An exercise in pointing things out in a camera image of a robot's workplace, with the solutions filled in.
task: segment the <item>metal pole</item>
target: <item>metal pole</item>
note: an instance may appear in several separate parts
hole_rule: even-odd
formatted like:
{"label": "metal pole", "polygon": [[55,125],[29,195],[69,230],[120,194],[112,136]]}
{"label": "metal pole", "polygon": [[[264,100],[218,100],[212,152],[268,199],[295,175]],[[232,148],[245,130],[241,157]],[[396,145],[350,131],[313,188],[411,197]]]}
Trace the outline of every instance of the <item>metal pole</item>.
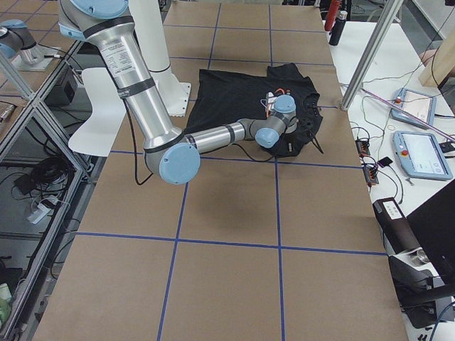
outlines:
{"label": "metal pole", "polygon": [[26,99],[33,98],[33,90],[30,85],[22,78],[11,63],[0,53],[0,71],[5,72],[6,78],[14,84],[21,96]]}
{"label": "metal pole", "polygon": [[341,102],[342,110],[347,110],[354,100],[354,96],[361,86],[361,83],[365,78],[365,75],[370,68],[371,63],[373,62],[373,58],[381,46],[381,43],[384,40],[387,31],[389,30],[390,24],[393,22],[395,14],[401,7],[403,1],[404,0],[388,0],[385,4],[381,17],[375,26],[375,30],[373,31],[373,34],[368,41],[365,51],[363,51],[363,55],[360,58],[357,68],[355,69],[354,74],[349,82],[348,89],[344,94],[343,101]]}
{"label": "metal pole", "polygon": [[413,119],[417,122],[419,122],[422,126],[425,126],[425,128],[428,128],[428,129],[431,129],[432,131],[434,131],[435,133],[438,133],[439,135],[445,137],[447,140],[449,140],[450,142],[454,142],[455,143],[455,138],[453,136],[450,136],[446,133],[444,133],[442,130],[439,130],[438,128],[432,126],[431,124],[428,124],[426,123],[425,121],[422,121],[421,119],[419,119],[418,117],[410,114],[409,112],[403,110],[402,108],[400,108],[399,106],[393,104],[393,103],[390,103],[388,101],[386,101],[385,99],[377,96],[376,94],[373,94],[372,92],[368,91],[368,90],[365,90],[363,88],[361,88],[362,91],[366,94],[369,94],[371,97],[377,99],[378,101],[388,105],[389,107],[392,107],[393,109],[396,109],[398,110],[399,112],[402,112],[405,116],[409,117],[410,119]]}

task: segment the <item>wire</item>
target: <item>wire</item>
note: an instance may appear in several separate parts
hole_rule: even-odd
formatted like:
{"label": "wire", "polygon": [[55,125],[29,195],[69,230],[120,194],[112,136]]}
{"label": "wire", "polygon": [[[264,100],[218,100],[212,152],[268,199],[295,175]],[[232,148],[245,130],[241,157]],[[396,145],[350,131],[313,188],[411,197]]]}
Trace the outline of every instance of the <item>wire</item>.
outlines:
{"label": "wire", "polygon": [[257,160],[257,159],[255,159],[255,158],[253,158],[253,157],[247,152],[247,150],[246,150],[245,148],[243,148],[241,145],[239,145],[239,144],[232,144],[231,146],[239,147],[240,149],[242,149],[242,151],[245,153],[245,155],[246,155],[250,160],[256,161],[256,162],[267,162],[267,161],[272,160],[272,159],[278,154],[278,150],[279,150],[279,148],[277,148],[277,151],[275,151],[275,152],[273,153],[272,156],[270,156],[269,158],[266,158],[265,160]]}
{"label": "wire", "polygon": [[434,114],[434,117],[437,117],[438,119],[455,119],[455,116],[446,116],[446,115],[439,115],[439,114]]}
{"label": "wire", "polygon": [[134,126],[133,126],[133,120],[131,118],[131,114],[129,113],[129,110],[127,110],[127,117],[128,117],[128,122],[129,122],[129,129],[131,130],[131,136],[133,138],[133,149],[134,149],[134,180],[136,181],[136,184],[138,186],[142,186],[147,182],[148,179],[151,178],[153,175],[152,172],[150,172],[150,175],[145,178],[143,181],[139,181],[138,178],[138,171],[137,171],[137,145],[136,145],[136,135],[134,133]]}
{"label": "wire", "polygon": [[392,177],[384,172],[382,172],[380,169],[378,169],[378,172],[383,174],[384,176],[388,177],[390,179],[390,181],[393,182],[393,184],[395,185],[395,194],[393,195],[393,198],[395,199],[398,195],[398,185],[397,183],[395,182],[395,180],[392,179]]}
{"label": "wire", "polygon": [[436,323],[434,324],[434,328],[432,330],[432,333],[431,335],[429,336],[429,340],[428,341],[433,341],[433,337],[434,337],[434,333],[436,332],[436,328],[438,327],[439,325],[439,322],[441,322],[441,319],[442,319],[442,316],[444,316],[444,314],[446,313],[446,311],[448,311],[448,309],[450,307],[453,307],[455,306],[455,302],[451,302],[450,304],[448,304],[444,309],[443,311],[439,314],[437,320],[436,320]]}
{"label": "wire", "polygon": [[6,181],[6,179],[8,179],[10,176],[18,175],[18,174],[27,175],[27,173],[22,173],[22,172],[14,172],[14,173],[8,174],[5,178],[3,178],[3,179],[0,181],[0,185],[1,185],[2,183],[4,183],[4,182]]}
{"label": "wire", "polygon": [[366,116],[366,112],[365,112],[365,106],[364,106],[364,101],[365,101],[366,98],[373,98],[373,99],[374,99],[374,97],[372,97],[372,96],[364,96],[364,97],[362,98],[361,109],[362,109],[362,113],[363,113],[363,119],[364,119],[365,122],[367,122],[368,124],[371,124],[372,126],[375,126],[375,127],[378,128],[379,130],[381,130],[381,132],[382,132],[382,135],[381,135],[381,136],[374,136],[374,137],[372,137],[372,139],[375,139],[375,138],[380,139],[380,138],[383,137],[384,134],[385,134],[385,127],[384,127],[384,128],[381,128],[381,127],[378,126],[377,124],[374,124],[374,123],[372,123],[372,122],[370,122],[370,121],[367,120],[367,116]]}
{"label": "wire", "polygon": [[53,267],[54,267],[54,264],[56,264],[55,260],[57,259],[57,257],[62,253],[62,251],[68,246],[70,245],[72,242],[73,242],[74,238],[68,240],[65,245],[63,245],[60,250],[57,251],[57,254],[55,254],[53,260],[52,260],[52,265],[50,266],[50,275],[52,276],[52,278],[54,279],[58,279],[58,277],[56,277],[53,273]]}
{"label": "wire", "polygon": [[0,100],[0,103],[10,104],[10,105],[14,105],[15,107],[17,107],[17,105],[15,105],[14,103],[11,103],[11,102],[6,102],[6,101],[1,101],[1,100]]}
{"label": "wire", "polygon": [[77,62],[77,60],[74,59],[74,57],[73,57],[71,54],[69,54],[68,52],[65,52],[64,50],[60,50],[60,49],[58,49],[58,48],[52,48],[52,47],[47,46],[47,45],[44,45],[44,44],[42,44],[42,43],[40,43],[39,45],[43,46],[44,48],[50,48],[51,50],[56,50],[56,51],[59,51],[59,52],[61,52],[61,53],[64,53],[66,56],[68,56],[69,58],[71,58],[71,59],[74,61],[74,63],[76,63],[76,65],[77,65],[81,70],[84,70],[84,68]]}
{"label": "wire", "polygon": [[[356,138],[357,140],[361,140],[361,139],[366,140],[366,141],[368,142],[368,144],[370,144],[371,136],[370,136],[370,133],[368,132],[367,129],[365,129],[365,128],[361,127],[361,126],[352,126],[351,129],[359,129],[359,130],[357,131],[357,136],[356,136],[355,138]],[[360,138],[358,137],[358,133],[360,132],[360,130],[363,130],[365,133],[367,133],[367,136],[368,136],[368,137],[363,137],[363,138],[360,139]]]}
{"label": "wire", "polygon": [[[434,34],[434,37],[433,39],[431,39],[431,41],[429,42],[429,44],[426,46],[426,48],[424,49],[424,52],[427,52],[431,46],[431,44],[439,37],[439,32],[441,32],[441,29],[444,27],[444,25],[446,24],[446,22],[449,20],[450,16],[452,15],[452,13],[454,12],[455,10],[455,7],[452,8],[452,10],[450,11],[449,15],[446,17],[446,20],[442,23],[441,27],[439,27],[438,31]],[[373,78],[372,80],[368,80],[368,81],[364,81],[363,83],[371,83],[371,82],[374,82],[376,80],[397,80],[397,79],[400,79],[400,78],[403,78],[404,76],[406,75],[409,75],[410,74],[410,77],[409,79],[406,81],[405,85],[403,87],[406,87],[412,76],[416,73],[416,71],[419,69],[419,67],[421,65],[423,65],[426,61],[428,61],[431,57],[427,58],[426,60],[420,60],[419,64],[417,65],[417,67],[415,69],[413,69],[413,71],[409,71],[409,72],[406,72],[405,74],[399,76],[399,77],[383,77],[383,78]]]}
{"label": "wire", "polygon": [[38,163],[31,171],[36,184],[55,185],[63,182],[70,172],[70,166],[60,156],[51,156]]}
{"label": "wire", "polygon": [[74,115],[71,114],[68,110],[63,109],[62,107],[56,107],[56,106],[49,106],[49,107],[50,107],[50,108],[55,108],[55,109],[60,110],[60,111],[62,111],[62,112],[65,112],[68,116],[72,117],[72,118],[75,119],[76,121],[85,122],[84,119],[80,119],[79,117],[74,116]]}
{"label": "wire", "polygon": [[[425,48],[425,52],[428,51],[429,47],[431,46],[431,44],[436,40],[437,37],[439,37],[439,32],[441,32],[441,29],[444,27],[444,25],[446,24],[446,22],[449,20],[449,18],[451,17],[452,13],[454,12],[455,10],[455,7],[452,8],[452,10],[450,11],[449,15],[446,17],[446,20],[444,20],[444,22],[442,23],[441,27],[439,27],[439,30],[434,34],[434,37],[432,39],[432,41],[430,41],[430,43],[428,44],[428,46]],[[411,76],[409,77],[409,79],[407,80],[406,84],[404,87],[406,87],[406,85],[408,85],[408,83],[410,82],[413,74],[417,71],[417,69],[420,67],[420,65],[423,65],[424,62],[426,62],[429,58],[427,58],[425,61],[420,61],[420,63],[418,64],[418,66],[414,69],[414,71],[412,71],[412,74]]]}
{"label": "wire", "polygon": [[395,176],[397,177],[398,181],[400,182],[400,187],[401,187],[401,199],[400,201],[398,202],[399,204],[402,204],[403,203],[403,197],[405,196],[405,191],[403,190],[403,182],[401,181],[401,178],[398,176],[397,172],[395,171],[395,169],[392,168],[391,165],[387,165],[388,168],[390,168],[392,170],[392,172],[395,174]]}
{"label": "wire", "polygon": [[81,122],[73,122],[73,123],[70,123],[70,124],[67,124],[66,126],[63,126],[63,128],[67,129],[67,128],[70,128],[71,126],[76,126],[78,124],[82,124],[84,123],[83,121]]}
{"label": "wire", "polygon": [[28,134],[30,135],[30,137],[35,140],[36,143],[40,144],[43,146],[44,148],[44,151],[48,154],[48,155],[51,155],[51,156],[55,156],[55,155],[58,155],[58,152],[54,151],[51,147],[49,147],[47,145],[49,139],[46,140],[46,142],[41,142],[40,140],[38,140],[38,138],[33,135],[33,133],[31,132],[31,130],[27,127],[25,127],[25,130],[28,132]]}
{"label": "wire", "polygon": [[[384,124],[384,131],[385,131],[385,128],[387,127],[387,125],[389,124],[389,120],[390,120],[390,112],[387,116],[387,120],[385,121],[385,124]],[[384,144],[384,138],[385,138],[385,134],[382,135],[381,137],[381,142],[379,143],[379,147],[378,147],[378,158],[379,158],[379,154],[380,154],[380,151],[381,151],[381,148],[382,148],[382,145]]]}

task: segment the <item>black cable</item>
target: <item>black cable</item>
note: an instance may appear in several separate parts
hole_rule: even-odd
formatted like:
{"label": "black cable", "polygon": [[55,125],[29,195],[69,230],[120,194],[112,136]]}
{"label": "black cable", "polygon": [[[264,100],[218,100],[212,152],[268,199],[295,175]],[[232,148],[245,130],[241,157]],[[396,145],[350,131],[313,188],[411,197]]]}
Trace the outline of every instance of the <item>black cable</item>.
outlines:
{"label": "black cable", "polygon": [[153,175],[152,172],[150,172],[150,175],[145,178],[143,181],[139,181],[138,177],[138,171],[137,171],[137,145],[136,145],[136,134],[134,133],[134,126],[133,126],[133,120],[131,118],[131,114],[129,113],[129,110],[127,110],[127,117],[128,117],[128,122],[129,122],[129,129],[131,130],[131,136],[133,138],[133,149],[134,149],[134,180],[136,181],[136,184],[138,186],[142,186],[147,182],[148,179],[151,178]]}
{"label": "black cable", "polygon": [[21,198],[14,197],[14,194],[13,194],[14,188],[16,188],[16,185],[14,185],[13,187],[11,187],[10,194],[11,194],[11,197],[12,197],[15,201],[22,201],[22,200],[27,200],[27,199],[32,199],[32,198],[33,198],[32,194],[30,194],[30,193],[29,193],[26,197],[21,197]]}
{"label": "black cable", "polygon": [[79,117],[74,116],[74,115],[71,114],[68,110],[63,109],[62,107],[55,107],[55,106],[49,106],[49,107],[50,107],[50,108],[55,108],[55,109],[57,109],[57,110],[60,110],[61,112],[66,113],[68,116],[72,117],[72,118],[75,119],[76,121],[80,121],[80,122],[84,122],[84,121],[85,121],[84,119],[80,119]]}
{"label": "black cable", "polygon": [[78,124],[82,124],[84,123],[83,121],[82,122],[73,122],[73,123],[70,123],[70,124],[67,124],[66,126],[63,126],[64,129],[67,129],[67,128],[70,128],[71,126],[76,126]]}
{"label": "black cable", "polygon": [[441,319],[442,319],[442,316],[444,316],[444,314],[446,313],[446,311],[448,311],[448,309],[450,307],[453,307],[455,306],[455,302],[450,302],[450,304],[448,304],[444,309],[443,311],[439,314],[437,320],[436,320],[436,323],[434,324],[434,328],[432,330],[432,334],[429,336],[429,340],[428,341],[433,341],[433,337],[434,337],[434,333],[436,332],[436,328],[438,327],[439,325],[439,322],[441,322]]}
{"label": "black cable", "polygon": [[270,161],[272,160],[277,154],[278,154],[278,150],[279,148],[277,148],[277,151],[275,151],[275,153],[273,153],[272,156],[270,156],[269,158],[266,158],[265,160],[256,160],[255,158],[253,158],[245,148],[243,148],[241,145],[239,144],[232,144],[231,146],[236,146],[236,147],[239,147],[240,149],[242,149],[243,153],[245,153],[245,155],[251,160],[251,161],[256,161],[256,162],[267,162],[267,161]]}
{"label": "black cable", "polygon": [[438,117],[440,119],[455,119],[455,116],[447,116],[447,115],[439,115],[439,114],[434,114],[434,117]]}
{"label": "black cable", "polygon": [[400,182],[400,187],[401,187],[401,199],[400,201],[398,202],[399,204],[402,204],[403,203],[403,197],[405,196],[405,191],[403,190],[403,182],[401,181],[401,178],[398,176],[397,172],[395,171],[395,169],[392,168],[391,165],[387,165],[388,168],[390,168],[392,170],[392,172],[395,174],[395,176],[397,177],[398,181]]}
{"label": "black cable", "polygon": [[52,156],[58,155],[58,153],[56,151],[54,151],[51,147],[49,147],[47,145],[49,140],[46,140],[46,142],[41,142],[40,140],[38,140],[38,138],[35,135],[33,135],[33,133],[31,132],[31,130],[29,128],[25,127],[25,130],[28,132],[28,135],[30,135],[30,137],[33,140],[35,140],[36,143],[38,143],[44,147],[44,151],[47,154],[52,155]]}
{"label": "black cable", "polygon": [[370,133],[368,132],[367,129],[365,129],[365,128],[361,127],[361,126],[352,126],[352,127],[351,127],[351,130],[353,130],[353,129],[359,129],[359,131],[360,131],[360,130],[363,130],[365,133],[367,133],[367,136],[368,136],[368,137],[363,137],[363,138],[360,138],[360,139],[359,139],[359,137],[358,137],[359,131],[358,131],[358,132],[357,132],[357,136],[356,136],[356,139],[357,139],[357,140],[366,139],[367,142],[368,142],[368,144],[370,143],[371,136],[370,136]]}
{"label": "black cable", "polygon": [[59,52],[61,52],[61,53],[64,53],[66,56],[68,56],[69,58],[71,58],[71,59],[74,61],[74,63],[76,63],[76,65],[77,65],[81,70],[84,70],[84,68],[77,62],[77,60],[74,59],[74,57],[73,57],[71,54],[69,54],[68,52],[65,52],[64,50],[60,50],[60,49],[58,49],[58,48],[52,48],[52,47],[47,46],[47,45],[44,45],[44,44],[42,44],[42,43],[39,43],[39,45],[43,46],[44,48],[50,48],[51,50],[56,50],[56,51],[59,51]]}
{"label": "black cable", "polygon": [[14,105],[15,107],[17,107],[17,105],[15,105],[14,103],[11,103],[11,102],[6,102],[6,101],[1,101],[1,100],[0,100],[0,103],[10,104],[10,105]]}
{"label": "black cable", "polygon": [[393,182],[393,184],[395,185],[395,195],[393,196],[393,198],[395,199],[397,197],[397,195],[398,195],[398,185],[397,185],[397,183],[395,182],[395,180],[392,179],[392,177],[390,175],[382,172],[380,169],[378,169],[378,172],[383,174],[383,175],[385,175],[385,176],[387,176]]}
{"label": "black cable", "polygon": [[[431,44],[437,39],[437,37],[439,37],[439,32],[441,32],[441,29],[444,27],[444,25],[446,24],[446,22],[449,20],[450,16],[452,15],[452,13],[454,12],[454,9],[455,7],[450,11],[449,15],[446,17],[446,20],[442,23],[441,27],[439,27],[438,31],[434,34],[434,37],[433,39],[431,39],[431,41],[429,42],[429,44],[426,46],[426,48],[424,49],[424,52],[427,52],[429,50],[429,47],[431,46]],[[368,80],[368,81],[364,81],[363,83],[371,83],[371,82],[374,82],[376,80],[393,80],[393,79],[400,79],[406,75],[409,75],[411,74],[411,76],[409,77],[408,81],[406,82],[405,86],[410,82],[413,74],[416,73],[416,71],[419,69],[420,65],[424,64],[428,59],[430,59],[431,57],[428,57],[426,60],[421,60],[419,62],[419,64],[417,65],[417,67],[415,69],[413,69],[413,71],[410,71],[410,72],[407,72],[399,77],[383,77],[383,78],[373,78],[372,80]]]}
{"label": "black cable", "polygon": [[47,131],[38,123],[38,121],[36,120],[35,117],[32,117],[32,121],[35,122],[35,125],[38,127],[38,129],[41,130],[41,132],[43,133],[43,135],[46,137],[46,142],[44,143],[44,144],[45,144],[45,146],[44,146],[45,151],[47,151],[47,148],[49,148],[49,147],[47,146],[48,140],[54,145],[54,147],[58,148],[58,146],[55,144],[55,142],[50,138],[48,132],[47,132]]}
{"label": "black cable", "polygon": [[58,277],[56,277],[53,273],[53,266],[54,264],[56,264],[55,260],[57,259],[58,255],[60,255],[62,253],[62,251],[68,246],[70,245],[72,242],[73,242],[74,238],[68,240],[65,245],[63,245],[60,250],[57,251],[57,254],[55,254],[53,260],[52,260],[52,265],[50,265],[50,275],[52,276],[52,278],[54,279],[58,279]]}
{"label": "black cable", "polygon": [[208,154],[208,153],[213,153],[214,151],[219,151],[220,149],[226,148],[226,147],[228,147],[228,146],[230,146],[230,144],[227,144],[226,146],[221,146],[221,147],[212,149],[211,151],[204,151],[203,153],[200,153],[200,155],[205,155],[205,154]]}
{"label": "black cable", "polygon": [[60,156],[51,156],[39,162],[31,171],[31,177],[38,185],[54,185],[68,178],[70,166]]}
{"label": "black cable", "polygon": [[75,222],[78,222],[80,224],[80,220],[76,218],[70,218],[70,220],[74,220]]}
{"label": "black cable", "polygon": [[1,185],[2,183],[4,183],[4,182],[6,181],[6,179],[8,179],[10,176],[18,175],[18,174],[27,175],[27,173],[22,173],[22,172],[14,172],[14,173],[8,174],[6,177],[4,177],[4,178],[0,181],[0,185]]}

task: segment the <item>table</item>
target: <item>table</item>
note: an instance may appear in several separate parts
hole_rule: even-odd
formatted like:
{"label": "table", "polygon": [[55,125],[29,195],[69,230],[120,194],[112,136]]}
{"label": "table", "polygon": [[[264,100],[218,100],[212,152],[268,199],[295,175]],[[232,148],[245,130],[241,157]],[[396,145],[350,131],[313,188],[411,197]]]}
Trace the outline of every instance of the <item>table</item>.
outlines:
{"label": "table", "polygon": [[199,68],[295,62],[325,154],[225,148],[186,185],[139,187],[124,124],[34,340],[407,340],[319,11],[177,1],[164,28],[192,102]]}
{"label": "table", "polygon": [[[0,3],[0,22],[13,18],[20,19],[26,22],[38,43],[58,46],[59,49],[68,54],[73,54],[80,47],[80,44],[74,44],[72,40],[62,37],[58,32],[57,5],[57,1],[2,0]],[[68,184],[68,191],[64,198],[64,201],[70,202],[81,179],[85,176],[89,178],[87,173],[88,159],[80,154],[73,153],[68,148],[68,133],[44,104],[44,98],[66,67],[67,65],[63,61],[54,60],[44,72],[18,72],[6,58],[0,55],[0,100],[18,106],[12,116],[0,126],[0,161],[5,161],[5,157],[8,156],[11,147],[18,141],[26,125],[32,119],[36,120],[36,123],[46,131],[50,140],[63,152],[75,169],[73,181]],[[21,160],[20,157],[14,157],[13,161],[20,162]],[[47,235],[41,237],[36,256],[30,260],[31,265],[28,273],[18,287],[11,316],[0,331],[0,340],[9,340],[10,336],[13,335],[23,307],[42,269],[43,262],[50,251],[61,222],[68,211],[68,206],[62,205],[59,210],[56,210],[54,218],[49,222]],[[2,212],[4,217],[8,213],[10,212]],[[22,228],[17,228],[16,231],[13,229],[13,232],[10,233],[7,231],[8,228],[3,220],[4,228],[0,231],[1,238],[20,239],[18,235],[25,230],[24,221],[27,224],[24,217],[17,217],[15,224],[21,224]]]}
{"label": "table", "polygon": [[[340,83],[345,84],[350,81],[374,27],[374,23],[348,22],[346,23],[340,43],[337,46],[330,47]],[[408,88],[419,92],[430,95],[440,94],[437,88],[423,87],[420,85],[418,77],[424,67],[421,65],[419,66],[419,64],[420,59],[415,53],[414,48],[411,46],[401,26],[394,23],[390,27],[383,44],[380,46],[378,54],[375,56],[375,59],[365,76],[364,86],[367,90],[380,95],[384,99],[393,99],[398,89],[404,87],[406,84]],[[368,82],[375,78],[386,79]],[[370,152],[376,160],[389,156],[394,161],[391,166],[400,177],[404,191],[404,197],[400,204],[400,208],[405,215],[408,215],[443,188],[448,182],[416,178],[411,179],[411,182],[406,180],[408,177],[399,166],[398,158],[395,155],[395,150],[392,146],[393,132],[399,130],[416,132],[423,130],[401,121],[388,119],[390,109],[379,104],[374,99],[366,99],[363,103],[363,110],[362,100],[364,97],[365,93],[359,92],[348,110],[351,125],[352,127],[361,126],[367,129],[371,136],[382,134],[381,130],[371,123],[385,129],[383,141],[382,139],[370,140]],[[449,117],[454,115],[444,98],[440,95],[437,97],[436,113]],[[434,125],[448,134],[455,134],[455,119],[435,118]],[[358,129],[353,129],[354,136],[357,136],[357,130]],[[359,136],[366,137],[366,134],[364,131],[361,131],[359,132]],[[439,142],[444,140],[440,136],[437,136],[437,138]],[[447,162],[452,172],[455,171],[455,162],[452,159],[448,159]],[[382,171],[397,181],[397,176],[390,169],[384,168]],[[393,196],[395,191],[394,185],[390,179],[387,179],[382,174],[379,174],[378,177],[380,184],[372,187],[370,193],[371,202],[375,202],[380,198]],[[397,202],[399,202],[400,197],[401,191],[398,193]],[[419,270],[427,268],[428,266],[423,266]],[[423,329],[415,330],[410,323],[407,323],[407,331],[410,340],[413,340],[414,336],[417,338],[421,333],[428,333]],[[434,339],[450,340],[451,338],[454,338],[454,336],[455,325],[453,323],[445,323],[439,325],[438,332]]]}

